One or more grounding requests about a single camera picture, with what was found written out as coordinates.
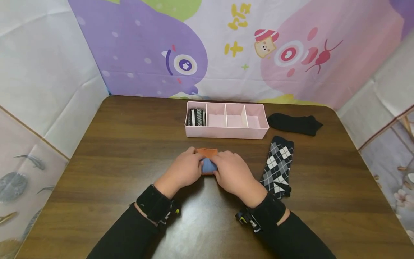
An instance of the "left hand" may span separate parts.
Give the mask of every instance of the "left hand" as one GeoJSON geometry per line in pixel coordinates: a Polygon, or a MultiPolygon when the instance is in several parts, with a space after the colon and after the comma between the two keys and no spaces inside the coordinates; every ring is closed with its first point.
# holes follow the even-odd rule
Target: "left hand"
{"type": "Polygon", "coordinates": [[[172,199],[179,189],[193,184],[201,176],[201,167],[205,158],[202,154],[195,153],[194,147],[181,153],[170,165],[167,171],[155,181],[155,188],[172,199]]]}

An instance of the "gray fish illustration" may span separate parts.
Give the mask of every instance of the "gray fish illustration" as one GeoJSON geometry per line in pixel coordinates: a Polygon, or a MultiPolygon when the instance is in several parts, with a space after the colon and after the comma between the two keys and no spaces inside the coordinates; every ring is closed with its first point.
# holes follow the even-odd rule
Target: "gray fish illustration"
{"type": "Polygon", "coordinates": [[[19,198],[27,188],[28,180],[18,172],[11,172],[0,178],[0,203],[19,198]]]}
{"type": "Polygon", "coordinates": [[[17,211],[10,213],[9,215],[6,215],[4,217],[0,216],[0,226],[6,223],[7,221],[11,220],[15,216],[17,216],[17,211]]]}
{"type": "Polygon", "coordinates": [[[37,167],[40,170],[44,170],[46,168],[46,166],[45,166],[45,164],[43,163],[42,160],[40,160],[37,157],[34,157],[32,155],[18,155],[18,156],[15,156],[15,158],[17,158],[17,157],[24,157],[24,158],[29,159],[34,164],[33,167],[37,167]]]}
{"type": "Polygon", "coordinates": [[[49,191],[53,191],[53,189],[55,188],[55,186],[54,185],[49,185],[48,187],[44,187],[44,188],[42,188],[40,191],[38,191],[36,194],[39,194],[39,193],[41,193],[42,191],[44,191],[44,190],[49,190],[49,191]]]}
{"type": "Polygon", "coordinates": [[[29,234],[31,228],[33,227],[34,223],[36,222],[37,218],[39,217],[39,214],[40,214],[41,211],[42,211],[42,209],[40,209],[38,212],[36,212],[36,214],[31,218],[31,220],[27,224],[27,227],[24,230],[23,235],[21,237],[22,242],[26,239],[26,237],[29,234]]]}

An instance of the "hand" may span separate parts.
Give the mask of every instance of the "hand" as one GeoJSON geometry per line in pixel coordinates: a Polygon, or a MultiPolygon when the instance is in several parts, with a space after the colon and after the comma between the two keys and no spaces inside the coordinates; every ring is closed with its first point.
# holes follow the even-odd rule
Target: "hand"
{"type": "Polygon", "coordinates": [[[201,167],[205,158],[202,154],[195,153],[195,148],[190,147],[181,153],[170,165],[167,171],[154,183],[155,188],[172,199],[179,189],[193,184],[201,176],[201,167]]]}
{"type": "Polygon", "coordinates": [[[219,185],[239,197],[250,207],[257,207],[266,197],[267,190],[253,177],[243,158],[230,151],[219,152],[210,160],[217,165],[214,171],[219,185]]]}

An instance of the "folded sock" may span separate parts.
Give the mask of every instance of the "folded sock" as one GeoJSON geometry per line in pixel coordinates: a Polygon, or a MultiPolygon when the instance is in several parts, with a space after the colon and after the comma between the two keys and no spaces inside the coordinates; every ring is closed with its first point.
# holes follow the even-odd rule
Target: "folded sock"
{"type": "Polygon", "coordinates": [[[274,113],[267,118],[269,125],[280,131],[315,136],[318,129],[323,124],[318,122],[313,116],[291,117],[286,114],[274,113]]]}
{"type": "Polygon", "coordinates": [[[209,174],[209,173],[212,173],[215,170],[218,170],[216,164],[211,162],[210,159],[205,158],[205,159],[203,159],[203,161],[204,161],[204,164],[203,164],[203,167],[201,168],[201,172],[203,174],[209,174]]]}
{"type": "Polygon", "coordinates": [[[278,200],[290,196],[289,171],[292,164],[294,144],[279,136],[274,136],[270,144],[265,170],[260,183],[278,200]]]}
{"type": "Polygon", "coordinates": [[[188,111],[187,126],[206,126],[206,113],[199,108],[188,111]]]}

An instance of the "wrist strap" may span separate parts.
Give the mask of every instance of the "wrist strap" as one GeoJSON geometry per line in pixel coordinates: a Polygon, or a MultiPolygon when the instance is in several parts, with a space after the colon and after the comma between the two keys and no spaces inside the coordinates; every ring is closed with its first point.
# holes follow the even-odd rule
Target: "wrist strap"
{"type": "Polygon", "coordinates": [[[246,208],[236,214],[241,223],[250,223],[254,232],[272,231],[277,228],[277,222],[283,217],[286,206],[272,193],[267,193],[266,198],[256,208],[246,208]]]}
{"type": "Polygon", "coordinates": [[[165,197],[153,184],[137,198],[138,207],[147,215],[149,220],[166,224],[171,212],[179,213],[175,202],[165,197]]]}

